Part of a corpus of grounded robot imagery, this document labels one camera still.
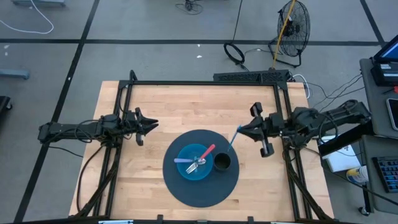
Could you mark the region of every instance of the office chair wheel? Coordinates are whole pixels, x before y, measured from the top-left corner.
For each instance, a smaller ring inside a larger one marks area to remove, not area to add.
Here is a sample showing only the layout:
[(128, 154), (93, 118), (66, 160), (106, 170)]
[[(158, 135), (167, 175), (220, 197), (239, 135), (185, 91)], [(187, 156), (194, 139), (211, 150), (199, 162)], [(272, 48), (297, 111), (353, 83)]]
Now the office chair wheel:
[(7, 104), (6, 109), (7, 110), (11, 110), (12, 109), (12, 104), (10, 102)]
[(366, 217), (370, 216), (370, 212), (367, 212), (365, 207), (358, 208), (358, 211)]

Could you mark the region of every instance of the blue pen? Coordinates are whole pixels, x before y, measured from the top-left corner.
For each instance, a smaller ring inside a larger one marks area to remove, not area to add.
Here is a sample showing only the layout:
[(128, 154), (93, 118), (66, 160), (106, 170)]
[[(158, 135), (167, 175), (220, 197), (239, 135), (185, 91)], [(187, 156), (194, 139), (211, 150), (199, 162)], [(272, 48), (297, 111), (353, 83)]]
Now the blue pen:
[(229, 152), (229, 149), (231, 149), (232, 143), (234, 142), (235, 137), (236, 137), (236, 135), (238, 134), (238, 130), (239, 130), (240, 128), (241, 128), (241, 126), (239, 125), (238, 128), (236, 129), (236, 132), (235, 132), (234, 136), (232, 137), (232, 140), (231, 140), (231, 142), (230, 142), (230, 144), (229, 144), (229, 147), (228, 147), (227, 152)]

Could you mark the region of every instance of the wooden tabletop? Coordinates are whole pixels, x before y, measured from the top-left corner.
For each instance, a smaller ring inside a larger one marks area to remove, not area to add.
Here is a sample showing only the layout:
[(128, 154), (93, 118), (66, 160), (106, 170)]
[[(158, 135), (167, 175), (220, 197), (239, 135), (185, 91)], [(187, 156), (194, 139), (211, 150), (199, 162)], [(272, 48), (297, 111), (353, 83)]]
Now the wooden tabletop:
[[(117, 87), (118, 82), (102, 83), (94, 119), (113, 112)], [(308, 106), (302, 83), (288, 83), (288, 87), (292, 109)], [(285, 110), (281, 91), (280, 95)], [(238, 125), (252, 120), (249, 109), (257, 101), (262, 103), (263, 117), (276, 112), (274, 92), (268, 86), (133, 86), (130, 110), (140, 107), (144, 116), (158, 119), (159, 126), (146, 136), (144, 146), (138, 146), (135, 138), (123, 141), (111, 218), (153, 220), (163, 214), (165, 220), (244, 221), (253, 216), (255, 221), (293, 221), (280, 138), (269, 138), (275, 154), (262, 158), (260, 142), (237, 135), (234, 148), (239, 159), (238, 183), (226, 200), (212, 207), (195, 208), (179, 202), (163, 180), (163, 157), (175, 138), (194, 129), (209, 129), (230, 141)], [(82, 165), (99, 145), (98, 142), (87, 145)], [(308, 147), (318, 150), (315, 142)], [(81, 206), (98, 186), (104, 152), (103, 149), (94, 157), (83, 174)], [(308, 191), (325, 213), (333, 217), (319, 156), (305, 150), (301, 150), (301, 156)], [(104, 213), (107, 196), (106, 190), (100, 214)], [(298, 189), (297, 197), (304, 217)], [(70, 214), (76, 212), (75, 194)]]

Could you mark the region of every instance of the fan stand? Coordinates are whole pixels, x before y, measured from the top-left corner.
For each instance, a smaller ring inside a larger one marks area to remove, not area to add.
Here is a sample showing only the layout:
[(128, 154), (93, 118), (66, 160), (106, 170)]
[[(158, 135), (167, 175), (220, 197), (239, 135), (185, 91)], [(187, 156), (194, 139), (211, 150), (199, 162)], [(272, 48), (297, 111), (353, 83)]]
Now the fan stand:
[[(270, 42), (268, 43), (269, 51), (270, 51), (271, 54), (272, 54), (272, 58), (275, 58), (275, 55), (274, 55), (275, 52), (273, 51), (271, 45), (272, 45), (277, 39), (278, 39), (278, 37), (275, 37), (272, 41), (270, 41)], [(297, 68), (298, 66), (301, 65), (301, 53), (302, 53), (301, 50), (297, 50), (298, 65), (294, 65), (294, 64), (291, 64), (291, 63), (288, 63), (288, 62), (285, 62), (285, 61), (282, 61), (282, 60), (279, 60), (279, 59), (277, 59), (276, 61), (277, 61), (277, 62), (280, 62), (280, 63), (284, 63), (285, 65), (290, 65), (290, 66), (292, 66), (292, 67), (294, 67), (294, 68)]]

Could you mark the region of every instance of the electric fan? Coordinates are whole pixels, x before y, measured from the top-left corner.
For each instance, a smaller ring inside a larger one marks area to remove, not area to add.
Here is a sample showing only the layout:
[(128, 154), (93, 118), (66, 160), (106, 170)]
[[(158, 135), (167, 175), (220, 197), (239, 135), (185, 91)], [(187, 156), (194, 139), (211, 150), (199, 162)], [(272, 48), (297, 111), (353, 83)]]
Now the electric fan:
[[(289, 15), (289, 9), (292, 4), (294, 5)], [(294, 65), (281, 60), (276, 61), (293, 66), (294, 68), (298, 67), (301, 65), (301, 53), (304, 51), (308, 44), (308, 39), (310, 38), (310, 15), (304, 4), (299, 1), (289, 1), (278, 13), (278, 35), (282, 32), (280, 49), (285, 55), (291, 57), (298, 56), (299, 63), (298, 65)], [(283, 29), (286, 18), (288, 18), (287, 23)], [(278, 38), (279, 37), (276, 37), (268, 43), (273, 58), (275, 58), (275, 52), (272, 50), (271, 45), (277, 41)]]

